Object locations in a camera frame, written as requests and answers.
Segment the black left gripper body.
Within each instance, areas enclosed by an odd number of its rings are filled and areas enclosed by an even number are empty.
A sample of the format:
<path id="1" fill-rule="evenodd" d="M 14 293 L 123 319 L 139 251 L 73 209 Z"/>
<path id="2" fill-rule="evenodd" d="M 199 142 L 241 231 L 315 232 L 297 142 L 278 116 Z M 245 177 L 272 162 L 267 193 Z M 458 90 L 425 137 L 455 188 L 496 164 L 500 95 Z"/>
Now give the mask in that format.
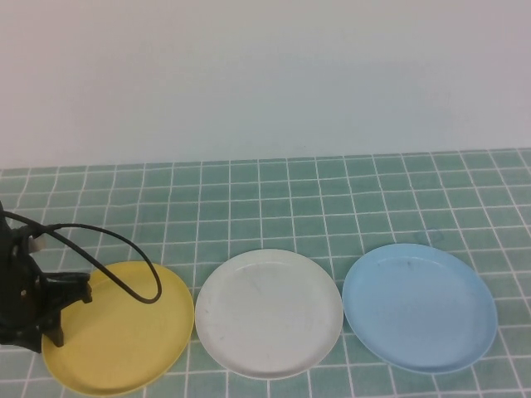
<path id="1" fill-rule="evenodd" d="M 41 276 L 29 253 L 26 238 L 10 228 L 1 229 L 1 344 L 41 352 L 40 294 L 36 281 Z"/>

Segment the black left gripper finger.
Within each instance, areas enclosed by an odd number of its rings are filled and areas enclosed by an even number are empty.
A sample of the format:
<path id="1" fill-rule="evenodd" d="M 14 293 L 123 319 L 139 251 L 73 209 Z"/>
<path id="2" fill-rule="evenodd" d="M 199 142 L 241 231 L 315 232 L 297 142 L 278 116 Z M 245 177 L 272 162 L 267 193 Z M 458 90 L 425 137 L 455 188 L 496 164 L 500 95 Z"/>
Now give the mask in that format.
<path id="1" fill-rule="evenodd" d="M 43 298 L 49 309 L 63 309 L 77 301 L 92 302 L 90 275 L 84 272 L 45 273 Z"/>
<path id="2" fill-rule="evenodd" d="M 41 325 L 41 333 L 56 347 L 64 346 L 64 333 L 61 327 L 61 311 L 55 311 Z"/>

